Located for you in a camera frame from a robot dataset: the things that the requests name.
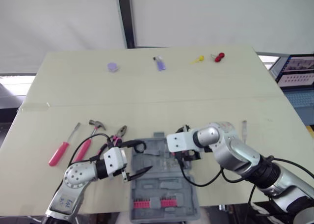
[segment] white wall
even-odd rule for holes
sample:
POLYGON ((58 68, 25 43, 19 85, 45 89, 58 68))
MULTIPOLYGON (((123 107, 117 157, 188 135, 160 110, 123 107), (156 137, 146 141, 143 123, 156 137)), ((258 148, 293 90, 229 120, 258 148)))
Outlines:
POLYGON ((314 52, 314 0, 132 0, 138 46, 249 44, 314 52))
POLYGON ((48 51, 124 48, 117 0, 0 0, 0 74, 36 73, 48 51))

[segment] purple object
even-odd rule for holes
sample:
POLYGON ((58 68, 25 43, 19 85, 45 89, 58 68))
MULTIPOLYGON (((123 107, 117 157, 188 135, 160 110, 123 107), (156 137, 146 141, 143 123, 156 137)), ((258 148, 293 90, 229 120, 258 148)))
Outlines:
POLYGON ((114 73, 115 71, 118 70, 118 66, 116 63, 109 63, 107 64, 107 67, 108 67, 109 72, 111 73, 114 73))
POLYGON ((159 70, 159 71, 162 71, 162 70, 165 70, 165 69, 166 69, 166 66, 165 66, 165 64, 163 63, 162 58, 161 58, 160 56, 156 56, 156 57, 154 57, 153 59, 156 61, 157 67, 158 67, 158 70, 159 70))

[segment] red screwdriver handle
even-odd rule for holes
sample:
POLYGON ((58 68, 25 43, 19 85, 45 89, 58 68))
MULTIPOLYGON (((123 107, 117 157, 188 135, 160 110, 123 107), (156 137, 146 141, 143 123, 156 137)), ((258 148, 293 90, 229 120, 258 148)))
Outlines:
POLYGON ((74 162, 79 162, 79 161, 83 160, 83 158, 84 158, 86 152, 88 151, 88 148, 89 148, 91 143, 92 143, 92 139, 88 139, 87 141, 84 142, 84 144, 82 145, 82 148, 78 152, 77 157, 74 159, 74 162))
POLYGON ((49 160, 48 164, 50 166, 56 166, 59 160, 61 159, 62 155, 64 154, 65 150, 67 149, 69 143, 63 142, 62 145, 55 151, 52 158, 49 160))

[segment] yellow object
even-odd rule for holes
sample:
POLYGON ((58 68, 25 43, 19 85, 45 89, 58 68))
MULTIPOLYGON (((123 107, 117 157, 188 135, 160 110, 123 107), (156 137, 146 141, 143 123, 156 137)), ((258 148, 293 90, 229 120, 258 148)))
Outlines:
POLYGON ((311 126, 306 126, 306 128, 308 129, 308 131, 310 132, 311 136, 314 139, 314 130, 313 130, 313 128, 311 126))
POLYGON ((191 63, 197 63, 197 62, 200 62, 200 61, 203 61, 205 59, 204 56, 199 56, 199 58, 191 63))

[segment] monitor screen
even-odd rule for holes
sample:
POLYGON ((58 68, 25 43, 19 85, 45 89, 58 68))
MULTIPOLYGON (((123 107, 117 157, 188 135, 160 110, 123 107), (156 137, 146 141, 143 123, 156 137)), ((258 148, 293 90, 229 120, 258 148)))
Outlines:
POLYGON ((313 88, 314 55, 290 55, 276 82, 282 89, 313 88))

